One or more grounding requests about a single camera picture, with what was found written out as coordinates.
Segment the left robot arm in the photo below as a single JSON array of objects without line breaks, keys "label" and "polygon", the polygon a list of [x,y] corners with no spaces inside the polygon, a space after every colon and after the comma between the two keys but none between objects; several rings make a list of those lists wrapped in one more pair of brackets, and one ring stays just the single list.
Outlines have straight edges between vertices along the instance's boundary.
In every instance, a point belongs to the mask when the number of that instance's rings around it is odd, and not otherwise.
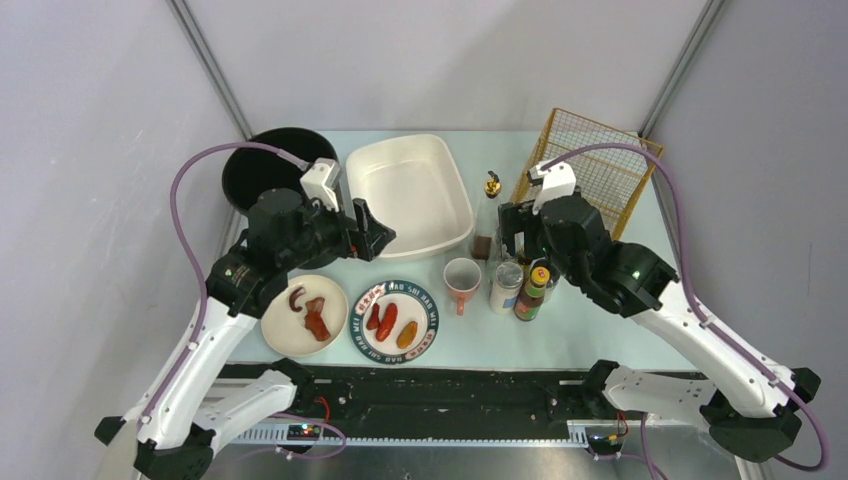
[{"label": "left robot arm", "polygon": [[259,196],[237,244],[201,280],[193,318],[154,383],[124,416],[98,425],[108,449],[96,478],[200,479],[224,446],[291,406],[297,384],[277,368],[209,408],[201,403],[291,271],[319,257],[372,261],[395,239],[365,200],[353,210],[347,216],[289,189]]}]

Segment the glass oil bottle gold spout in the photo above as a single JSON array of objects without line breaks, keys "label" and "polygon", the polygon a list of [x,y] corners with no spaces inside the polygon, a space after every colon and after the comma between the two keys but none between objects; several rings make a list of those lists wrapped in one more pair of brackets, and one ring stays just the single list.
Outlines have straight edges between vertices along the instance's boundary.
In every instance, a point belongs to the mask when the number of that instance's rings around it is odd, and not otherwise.
[{"label": "glass oil bottle gold spout", "polygon": [[488,171],[487,175],[483,183],[482,197],[476,205],[475,225],[472,232],[471,256],[476,260],[489,259],[498,225],[497,211],[502,183],[494,171]]}]

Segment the red label sauce bottle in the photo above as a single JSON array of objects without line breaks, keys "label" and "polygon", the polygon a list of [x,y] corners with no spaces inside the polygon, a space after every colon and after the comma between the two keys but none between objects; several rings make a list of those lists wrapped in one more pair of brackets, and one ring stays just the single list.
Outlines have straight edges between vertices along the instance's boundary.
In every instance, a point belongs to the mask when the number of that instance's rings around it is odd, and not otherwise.
[{"label": "red label sauce bottle", "polygon": [[514,315],[524,322],[534,320],[544,303],[550,272],[546,267],[537,266],[529,271],[513,308]]}]

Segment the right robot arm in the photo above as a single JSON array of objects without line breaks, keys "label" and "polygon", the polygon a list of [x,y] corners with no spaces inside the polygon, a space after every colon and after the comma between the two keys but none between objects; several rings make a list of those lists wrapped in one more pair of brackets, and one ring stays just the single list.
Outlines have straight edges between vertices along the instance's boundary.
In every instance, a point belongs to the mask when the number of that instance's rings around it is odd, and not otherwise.
[{"label": "right robot arm", "polygon": [[515,238],[533,260],[547,259],[601,309],[653,332],[703,374],[687,380],[599,360],[583,386],[614,408],[658,414],[706,432],[755,463],[778,459],[802,427],[797,412],[821,384],[808,368],[789,369],[729,331],[693,296],[677,271],[648,247],[611,237],[600,212],[578,194],[506,203],[498,210],[508,253]]}]

